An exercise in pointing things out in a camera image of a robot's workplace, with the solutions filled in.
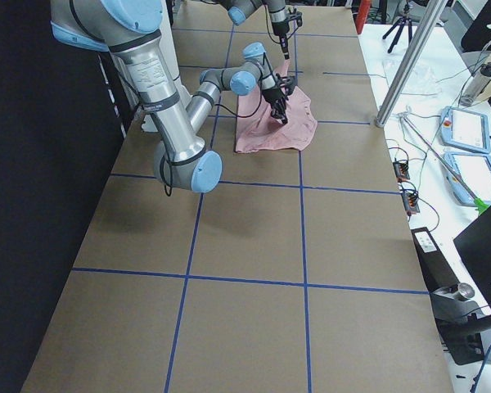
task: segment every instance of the pink towel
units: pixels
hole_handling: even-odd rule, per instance
[[[289,61],[276,69],[282,76],[287,75]],[[247,96],[238,97],[238,115],[252,113],[259,104],[258,86]],[[271,117],[271,106],[262,101],[255,115],[238,118],[236,121],[236,152],[253,153],[258,150],[297,149],[304,150],[313,139],[318,122],[311,114],[311,100],[298,88],[287,102],[287,124]]]

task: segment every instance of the cable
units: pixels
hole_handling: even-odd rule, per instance
[[[256,112],[258,112],[258,110],[260,109],[260,106],[262,105],[262,93],[260,93],[260,99],[259,99],[259,104],[256,106],[256,109],[253,111],[253,113],[249,114],[249,115],[238,115],[237,113],[233,112],[231,109],[229,109],[228,107],[226,107],[224,104],[214,104],[215,106],[220,106],[221,108],[225,109],[226,111],[228,111],[229,113],[231,113],[233,116],[236,116],[236,117],[240,117],[241,119],[247,119],[249,117],[252,117],[255,115]]]
[[[399,141],[397,141],[396,139],[386,138],[385,140],[386,140],[386,141],[392,141],[392,142],[395,142],[395,143],[396,143],[396,145],[397,145],[397,147],[400,147],[400,143],[399,143]]]
[[[387,150],[397,150],[397,154],[401,151],[406,155],[406,161],[409,161],[409,154],[402,147],[388,147]]]
[[[402,96],[422,96],[422,97],[433,97],[437,96],[438,93],[428,93],[428,94],[422,94],[422,93],[400,93]]]
[[[491,307],[491,305],[482,305],[480,307],[476,307],[475,309],[472,309],[471,311],[468,311],[466,312],[465,314],[462,314],[462,315],[458,315],[457,317],[455,317],[453,320],[456,321],[457,319],[460,319],[460,318],[464,318],[466,317],[467,315],[475,312],[475,311],[478,311],[479,309],[483,309],[485,307]]]
[[[490,353],[491,353],[491,345],[489,346],[488,350],[485,352],[484,360],[482,361],[482,365],[480,366],[480,370],[478,374],[476,374],[476,377],[473,378],[473,381],[475,381],[475,383],[471,387],[471,390],[469,391],[470,393],[476,392],[476,388],[478,387],[478,382],[480,381],[480,377],[482,376],[482,372],[484,371],[484,367],[486,362],[488,361],[488,357]]]
[[[465,71],[468,71],[471,67],[475,67],[476,65],[478,65],[478,63],[480,63],[480,61],[482,61],[483,59],[487,58],[487,56],[483,57],[482,59],[480,59],[480,56],[481,56],[482,52],[479,54],[478,56],[478,60],[476,61],[475,64],[473,65],[470,65],[466,68],[464,68],[462,71],[460,72],[457,72],[455,75],[452,75],[452,76],[448,76],[447,78],[442,78],[442,79],[439,79],[436,81],[437,84],[439,84],[440,82],[444,81],[444,80],[448,80],[448,79],[452,79],[454,78],[455,76],[458,76],[459,74],[461,74],[462,72],[465,72]]]
[[[268,6],[264,5],[264,11],[265,11],[265,28],[268,30],[269,39],[271,39],[271,41],[273,41],[276,45],[280,45],[280,41],[275,41],[274,38],[271,36],[271,30],[269,30]]]
[[[167,156],[167,165],[169,167],[169,184],[164,179],[164,191],[165,195],[171,197],[173,194],[173,166],[171,165],[171,157],[169,156],[169,149],[164,142],[165,155]]]
[[[418,200],[419,201],[422,201],[424,202],[426,205],[428,205],[436,214],[436,225],[433,229],[429,229],[429,232],[434,232],[440,225],[440,215],[439,215],[439,212],[436,211],[436,209],[428,202],[428,201],[425,201],[423,200],[422,198],[418,197]]]
[[[264,71],[258,66],[259,70],[260,70],[260,78],[259,78],[259,88],[261,86],[261,83],[262,83],[262,80],[264,79]],[[271,66],[269,66],[269,70],[271,71],[271,74],[273,73],[273,70],[271,69]],[[228,111],[229,113],[231,113],[233,116],[236,116],[236,117],[239,117],[241,119],[247,119],[247,118],[250,118],[252,116],[255,115],[256,112],[258,112],[258,110],[260,109],[260,106],[262,105],[262,91],[261,91],[261,88],[260,88],[260,99],[259,99],[259,104],[256,106],[256,109],[253,111],[253,113],[249,114],[249,115],[238,115],[237,113],[233,112],[231,109],[229,109],[227,106],[225,106],[224,104],[214,104],[215,106],[220,106],[221,108],[225,109],[226,111]]]
[[[420,115],[417,115],[416,113],[412,113],[412,112],[409,112],[409,115],[413,115],[413,116],[416,116],[416,117],[420,117],[422,119],[433,119],[435,117],[441,117],[440,115],[431,115],[431,116],[420,116]]]
[[[424,153],[424,158],[423,158],[423,159],[422,159],[422,158],[420,159],[420,160],[424,160],[424,159],[426,158],[427,153],[426,153],[424,150],[422,150],[420,147],[418,147],[417,145],[415,145],[413,142],[408,141],[408,139],[406,138],[406,133],[405,133],[405,129],[404,129],[404,127],[403,127],[403,124],[402,124],[402,122],[401,122],[401,121],[400,121],[399,123],[400,123],[400,128],[402,129],[402,137],[403,137],[403,140],[404,140],[404,141],[405,141],[405,142],[406,142],[408,145],[411,145],[411,146],[415,147],[416,149],[420,150],[422,153]]]

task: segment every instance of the white table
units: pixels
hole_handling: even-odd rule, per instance
[[[387,53],[394,32],[384,41],[382,35],[390,28],[388,25],[365,25],[363,33],[360,35],[360,44],[362,46],[364,59],[367,66],[367,72],[372,79],[372,90],[375,95],[376,104],[378,106],[384,101],[384,97],[388,91],[388,81],[382,76],[385,75],[384,64],[389,61],[400,62],[408,47],[407,32],[403,32],[399,43],[394,47],[391,54]],[[430,40],[424,48],[420,60],[417,63],[416,70],[432,71],[433,78],[431,82],[426,78],[424,83],[424,94],[435,93],[429,96],[413,96],[402,95],[394,108],[393,113],[405,111],[407,106],[410,106],[411,112],[422,116],[439,115],[441,110],[452,104],[456,106],[455,98],[459,95],[462,85],[468,80],[470,73],[465,70],[454,78],[447,79],[436,83],[437,80],[455,75],[458,71],[462,71],[466,65],[460,58],[457,50],[451,43],[449,37],[442,28],[435,28]],[[491,107],[487,102],[482,102],[470,108],[472,111],[480,112],[488,116],[489,130],[491,134]],[[438,118],[422,119],[414,115],[410,115],[411,121],[421,130],[422,134],[431,140],[438,127]],[[411,134],[406,133],[408,140],[414,141],[423,150],[426,146],[422,141]],[[399,121],[396,116],[391,116],[388,123],[385,125],[385,136],[389,139],[397,141],[404,150],[406,150],[410,158],[422,158],[423,154],[415,147],[408,145],[403,139],[403,133],[399,126]],[[396,142],[388,141],[389,147],[397,146]],[[434,148],[438,153],[443,153],[447,150],[457,150],[448,148],[440,144],[436,138]],[[393,158],[396,150],[391,150],[390,154]],[[398,153],[398,158],[403,158],[401,152]],[[409,165],[409,172],[412,182],[419,185],[421,161],[413,160]],[[476,288],[472,282],[469,273],[463,266],[460,256],[458,255],[453,239],[477,216],[474,208],[459,206],[448,185],[448,181],[444,178],[442,165],[430,153],[425,163],[423,173],[421,175],[421,186],[419,189],[420,197],[427,200],[439,212],[440,224],[432,233],[437,241],[441,251],[453,268],[461,282],[468,282]],[[419,228],[426,226],[433,228],[436,224],[435,213],[425,204],[420,202],[421,213],[414,215],[410,221],[411,228]],[[479,305],[486,305],[482,295],[476,290],[477,296],[475,300]],[[490,314],[489,308],[483,309],[485,314]],[[457,366],[450,355],[446,355],[448,361],[448,370],[453,381],[453,388],[456,393],[468,392],[473,383],[472,378],[477,374],[480,363],[468,364],[466,366]],[[456,375],[465,376],[466,378],[456,378]],[[488,364],[480,379],[480,392],[491,393],[491,364]]]

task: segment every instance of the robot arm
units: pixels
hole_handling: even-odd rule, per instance
[[[295,8],[286,9],[286,0],[219,0],[235,25],[241,25],[264,4],[269,11],[273,33],[278,37],[284,57],[289,59],[287,34],[290,22],[295,20],[297,29],[302,25],[302,13]]]
[[[186,108],[160,50],[160,1],[52,0],[51,5],[56,39],[76,47],[111,52],[127,66],[144,110],[162,136],[155,152],[154,170],[166,186],[209,192],[218,184],[222,172],[220,156],[206,151],[204,139],[196,132],[222,90],[247,94],[261,81],[262,89],[270,90],[272,107],[285,105],[289,88],[271,71],[261,44],[249,53],[242,67],[204,73],[200,88]]]

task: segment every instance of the tripod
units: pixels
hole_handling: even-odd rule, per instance
[[[402,33],[403,27],[407,24],[408,25],[408,36],[409,36],[409,42],[411,42],[412,39],[412,20],[409,17],[409,10],[411,9],[411,6],[409,5],[409,0],[406,0],[405,6],[403,6],[403,15],[400,16],[400,18],[393,23],[391,28],[387,30],[387,33],[384,34],[382,39],[386,39],[388,35],[391,34],[391,32],[396,29],[396,27],[399,27],[399,31],[396,32],[396,35],[394,36],[393,42],[391,43],[390,48],[387,50],[388,53],[391,53],[393,51],[394,46],[398,43],[400,39],[400,34]]]

